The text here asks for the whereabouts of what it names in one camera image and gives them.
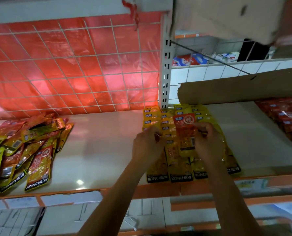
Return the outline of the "person's left hand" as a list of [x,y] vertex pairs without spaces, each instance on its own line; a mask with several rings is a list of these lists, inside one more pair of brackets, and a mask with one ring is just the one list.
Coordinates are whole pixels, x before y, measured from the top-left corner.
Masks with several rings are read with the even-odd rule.
[[136,135],[132,147],[132,163],[139,169],[146,171],[161,156],[163,148],[151,147],[146,140],[146,130]]

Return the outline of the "person's right hand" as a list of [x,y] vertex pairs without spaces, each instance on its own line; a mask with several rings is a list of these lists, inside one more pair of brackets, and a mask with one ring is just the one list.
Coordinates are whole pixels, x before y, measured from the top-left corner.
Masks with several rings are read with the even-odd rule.
[[204,167],[215,166],[223,162],[225,144],[220,133],[208,122],[195,122],[196,130],[207,131],[208,136],[204,139],[195,139],[195,150],[202,160]]

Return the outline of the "orange snack packet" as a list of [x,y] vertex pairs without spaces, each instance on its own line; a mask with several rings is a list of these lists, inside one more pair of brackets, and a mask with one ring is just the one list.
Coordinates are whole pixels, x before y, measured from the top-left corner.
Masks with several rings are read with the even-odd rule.
[[195,114],[175,115],[173,116],[173,121],[176,127],[179,155],[184,158],[193,157],[195,155]]

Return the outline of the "person's left forearm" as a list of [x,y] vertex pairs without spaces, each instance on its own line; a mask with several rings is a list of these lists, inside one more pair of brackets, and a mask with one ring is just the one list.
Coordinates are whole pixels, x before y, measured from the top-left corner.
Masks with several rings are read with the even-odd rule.
[[117,236],[140,179],[155,161],[133,158],[76,236]]

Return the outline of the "person's right forearm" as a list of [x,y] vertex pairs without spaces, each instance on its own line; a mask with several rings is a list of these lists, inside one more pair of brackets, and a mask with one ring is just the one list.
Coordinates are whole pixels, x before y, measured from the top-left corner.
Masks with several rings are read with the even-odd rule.
[[204,160],[222,236],[266,236],[219,158]]

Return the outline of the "rows of yellow snack packets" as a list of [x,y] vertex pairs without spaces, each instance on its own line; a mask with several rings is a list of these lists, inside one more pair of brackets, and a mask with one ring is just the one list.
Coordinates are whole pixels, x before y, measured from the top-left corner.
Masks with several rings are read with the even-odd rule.
[[186,113],[194,113],[195,122],[208,122],[215,127],[225,144],[223,163],[228,173],[230,175],[240,173],[241,168],[226,143],[223,131],[207,107],[201,104],[175,104],[173,108],[164,109],[159,109],[158,106],[152,106],[146,107],[143,110],[142,130],[144,131],[150,126],[160,128],[167,139],[167,144],[159,160],[147,170],[147,182],[191,182],[208,177],[196,151],[195,155],[189,158],[184,158],[179,155],[173,117]]

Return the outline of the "orange shelf edge strip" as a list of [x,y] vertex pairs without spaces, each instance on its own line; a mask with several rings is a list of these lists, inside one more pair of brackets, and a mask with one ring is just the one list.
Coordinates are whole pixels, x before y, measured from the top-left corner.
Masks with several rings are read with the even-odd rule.
[[[271,176],[255,176],[255,177],[236,177],[235,181],[253,180],[253,179],[266,179],[268,181],[267,187],[286,187],[292,186],[292,174],[289,175],[271,175]],[[21,198],[35,196],[40,198],[41,196],[57,195],[57,194],[75,194],[92,191],[100,191],[102,195],[108,192],[109,188],[100,189],[81,189],[71,191],[58,191],[58,192],[45,192],[45,193],[20,193],[20,194],[0,194],[0,199],[5,198]],[[194,195],[194,194],[208,194],[210,189],[207,179],[201,179],[192,182],[161,182],[151,183],[145,185],[138,185],[133,199],[140,198],[157,198],[157,197],[170,197],[179,195]]]

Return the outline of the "white shelf board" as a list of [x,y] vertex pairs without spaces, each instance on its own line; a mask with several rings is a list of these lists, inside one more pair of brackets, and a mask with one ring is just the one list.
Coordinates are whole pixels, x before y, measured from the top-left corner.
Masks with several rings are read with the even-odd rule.
[[[206,105],[221,127],[241,173],[235,180],[266,178],[267,187],[292,186],[292,142],[254,102]],[[68,116],[74,127],[53,162],[46,186],[24,192],[26,180],[0,198],[105,190],[131,160],[142,110]]]

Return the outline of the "brown cardboard flap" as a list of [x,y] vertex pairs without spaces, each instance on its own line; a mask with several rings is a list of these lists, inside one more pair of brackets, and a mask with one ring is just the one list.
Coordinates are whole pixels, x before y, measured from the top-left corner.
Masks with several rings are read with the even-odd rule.
[[292,68],[230,78],[181,83],[182,104],[220,104],[292,97]]

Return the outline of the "white slotted shelf upright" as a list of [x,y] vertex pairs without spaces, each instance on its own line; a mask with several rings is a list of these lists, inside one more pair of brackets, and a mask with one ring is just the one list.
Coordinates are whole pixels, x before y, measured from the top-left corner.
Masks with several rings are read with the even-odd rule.
[[161,29],[160,29],[160,81],[159,81],[159,107],[161,109],[168,108],[172,58],[174,54],[174,47],[172,47],[170,38],[170,26],[168,13],[161,15]]

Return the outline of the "blue white packets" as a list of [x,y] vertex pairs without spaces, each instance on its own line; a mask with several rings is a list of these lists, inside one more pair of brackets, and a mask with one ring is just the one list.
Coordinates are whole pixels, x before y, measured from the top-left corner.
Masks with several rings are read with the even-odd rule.
[[180,67],[180,66],[192,66],[192,65],[201,65],[207,64],[208,59],[206,59],[203,55],[199,53],[192,53],[187,55],[178,55],[173,58],[172,66]]

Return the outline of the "pile of red snack packets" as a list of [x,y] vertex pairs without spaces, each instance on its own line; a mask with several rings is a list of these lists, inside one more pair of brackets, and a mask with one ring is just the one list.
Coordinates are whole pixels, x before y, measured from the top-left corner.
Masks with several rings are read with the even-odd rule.
[[255,104],[292,141],[292,97],[256,100]]

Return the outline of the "large cardboard box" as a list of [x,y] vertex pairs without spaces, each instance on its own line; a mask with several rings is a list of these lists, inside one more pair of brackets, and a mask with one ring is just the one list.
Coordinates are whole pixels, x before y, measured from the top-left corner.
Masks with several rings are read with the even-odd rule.
[[247,38],[268,45],[279,29],[286,0],[174,0],[170,35],[176,31],[221,39]]

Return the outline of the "pile of mixed snack packets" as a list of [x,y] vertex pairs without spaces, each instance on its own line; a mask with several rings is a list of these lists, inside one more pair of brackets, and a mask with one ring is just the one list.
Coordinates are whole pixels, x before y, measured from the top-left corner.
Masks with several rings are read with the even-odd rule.
[[26,181],[24,192],[49,183],[53,162],[73,130],[69,118],[54,113],[0,125],[0,194]]

